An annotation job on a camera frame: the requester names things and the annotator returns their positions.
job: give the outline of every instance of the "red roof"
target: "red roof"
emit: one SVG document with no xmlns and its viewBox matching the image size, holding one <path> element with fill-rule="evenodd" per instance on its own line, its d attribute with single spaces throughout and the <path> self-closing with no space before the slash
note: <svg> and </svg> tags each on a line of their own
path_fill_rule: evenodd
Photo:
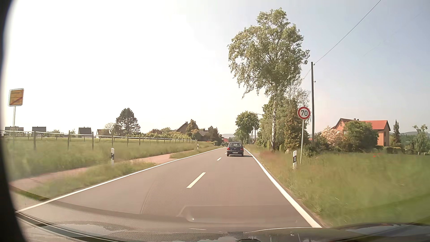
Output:
<svg viewBox="0 0 430 242">
<path fill-rule="evenodd" d="M 388 120 L 360 120 L 366 123 L 371 123 L 374 130 L 383 130 L 388 125 L 388 130 L 391 131 Z"/>
<path fill-rule="evenodd" d="M 354 121 L 354 120 L 348 119 L 348 118 L 340 118 L 339 121 L 336 123 L 336 125 L 332 129 L 336 128 L 336 126 L 339 124 L 340 121 L 343 121 L 344 123 L 346 123 L 346 122 Z M 372 128 L 374 130 L 383 130 L 383 129 L 385 129 L 385 125 L 388 125 L 388 130 L 391 131 L 390 125 L 388 124 L 388 120 L 357 120 L 357 121 L 371 123 Z"/>
</svg>

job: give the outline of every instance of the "birch tree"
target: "birch tree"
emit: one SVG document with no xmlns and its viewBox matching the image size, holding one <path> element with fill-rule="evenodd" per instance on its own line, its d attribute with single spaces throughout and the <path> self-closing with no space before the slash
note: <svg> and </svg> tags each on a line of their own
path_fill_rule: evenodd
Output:
<svg viewBox="0 0 430 242">
<path fill-rule="evenodd" d="M 309 50 L 302 49 L 303 36 L 288 21 L 282 8 L 260 12 L 257 25 L 240 31 L 228 45 L 231 73 L 245 94 L 264 89 L 273 97 L 272 142 L 276 149 L 276 107 L 292 82 L 300 78 L 301 65 L 307 64 Z"/>
</svg>

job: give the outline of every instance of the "asphalt road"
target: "asphalt road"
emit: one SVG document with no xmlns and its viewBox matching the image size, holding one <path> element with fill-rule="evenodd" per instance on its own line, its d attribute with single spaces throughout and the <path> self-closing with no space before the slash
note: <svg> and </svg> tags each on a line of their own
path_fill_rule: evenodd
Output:
<svg viewBox="0 0 430 242">
<path fill-rule="evenodd" d="M 146 231 L 311 227 L 249 153 L 225 153 L 176 160 L 22 213 L 66 226 L 109 223 Z"/>
</svg>

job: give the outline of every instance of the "70 speed limit sign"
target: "70 speed limit sign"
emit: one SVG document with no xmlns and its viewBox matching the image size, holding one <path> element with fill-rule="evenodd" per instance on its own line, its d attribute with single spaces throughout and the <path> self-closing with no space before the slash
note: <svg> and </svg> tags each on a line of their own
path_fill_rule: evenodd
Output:
<svg viewBox="0 0 430 242">
<path fill-rule="evenodd" d="M 297 110 L 297 115 L 301 119 L 308 119 L 310 117 L 310 110 L 307 107 L 300 107 Z"/>
</svg>

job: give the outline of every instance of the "flowering shrub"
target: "flowering shrub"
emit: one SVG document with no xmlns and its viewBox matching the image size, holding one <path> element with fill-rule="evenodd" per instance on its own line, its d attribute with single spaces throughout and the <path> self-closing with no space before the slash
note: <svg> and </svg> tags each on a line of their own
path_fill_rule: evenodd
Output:
<svg viewBox="0 0 430 242">
<path fill-rule="evenodd" d="M 324 137 L 331 146 L 338 145 L 343 139 L 342 131 L 332 129 L 329 126 L 321 132 L 320 136 Z"/>
</svg>

